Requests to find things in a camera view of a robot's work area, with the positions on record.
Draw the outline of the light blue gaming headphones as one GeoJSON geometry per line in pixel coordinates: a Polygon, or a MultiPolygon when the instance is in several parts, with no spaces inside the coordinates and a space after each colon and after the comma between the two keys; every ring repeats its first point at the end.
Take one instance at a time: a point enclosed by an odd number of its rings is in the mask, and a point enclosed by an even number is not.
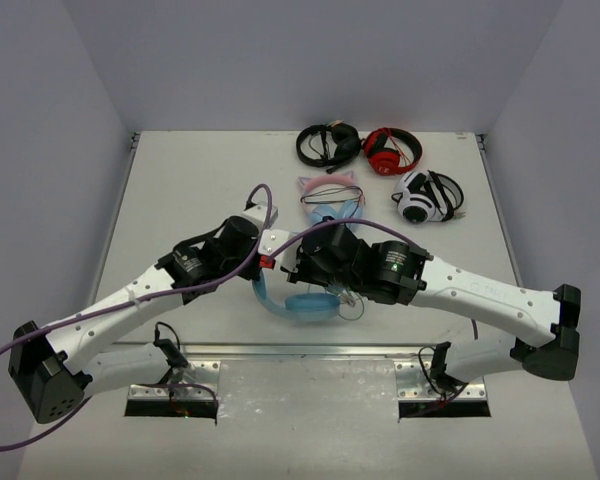
{"type": "Polygon", "coordinates": [[[252,289],[260,305],[282,319],[296,323],[325,322],[340,314],[340,299],[331,293],[303,293],[287,296],[283,303],[268,293],[266,277],[252,281],[252,289]]]}

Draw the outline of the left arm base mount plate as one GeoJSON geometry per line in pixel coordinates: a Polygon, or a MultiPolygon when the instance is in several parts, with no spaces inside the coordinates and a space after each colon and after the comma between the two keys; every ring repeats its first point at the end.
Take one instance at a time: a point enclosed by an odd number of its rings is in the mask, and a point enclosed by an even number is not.
{"type": "Polygon", "coordinates": [[[157,385],[131,385],[127,399],[164,402],[167,406],[185,402],[207,402],[217,406],[221,364],[215,359],[190,359],[186,370],[157,385]]]}

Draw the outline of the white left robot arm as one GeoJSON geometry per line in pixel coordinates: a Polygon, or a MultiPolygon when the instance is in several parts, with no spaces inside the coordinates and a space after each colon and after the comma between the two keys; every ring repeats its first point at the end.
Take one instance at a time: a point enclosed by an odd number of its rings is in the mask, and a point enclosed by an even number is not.
{"type": "Polygon", "coordinates": [[[215,291],[217,281],[238,266],[250,279],[257,264],[248,256],[263,223],[231,216],[198,237],[177,244],[138,278],[76,314],[75,323],[28,322],[14,336],[8,372],[35,421],[57,421],[85,399],[132,384],[176,383],[189,364],[179,347],[154,338],[135,348],[113,350],[123,336],[159,316],[215,291]]]}

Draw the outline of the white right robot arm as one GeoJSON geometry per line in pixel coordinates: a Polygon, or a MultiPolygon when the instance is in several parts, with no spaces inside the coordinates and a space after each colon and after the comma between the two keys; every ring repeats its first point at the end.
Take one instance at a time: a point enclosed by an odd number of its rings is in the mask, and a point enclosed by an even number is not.
{"type": "Polygon", "coordinates": [[[293,236],[281,249],[290,248],[292,283],[336,284],[378,304],[441,310],[497,329],[490,337],[434,346],[427,376],[441,393],[514,370],[552,381],[575,377],[581,292],[572,285],[553,291],[509,285],[411,243],[368,244],[335,221],[293,236]]]}

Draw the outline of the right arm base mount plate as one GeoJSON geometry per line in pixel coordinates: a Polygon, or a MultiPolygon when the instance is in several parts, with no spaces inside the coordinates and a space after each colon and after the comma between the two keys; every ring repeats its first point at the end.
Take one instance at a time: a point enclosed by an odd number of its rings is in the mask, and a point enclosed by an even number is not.
{"type": "Polygon", "coordinates": [[[410,402],[434,402],[450,399],[458,393],[457,401],[484,401],[486,386],[482,378],[465,386],[451,380],[440,380],[431,372],[431,358],[427,352],[394,359],[394,373],[398,399],[410,402]]]}

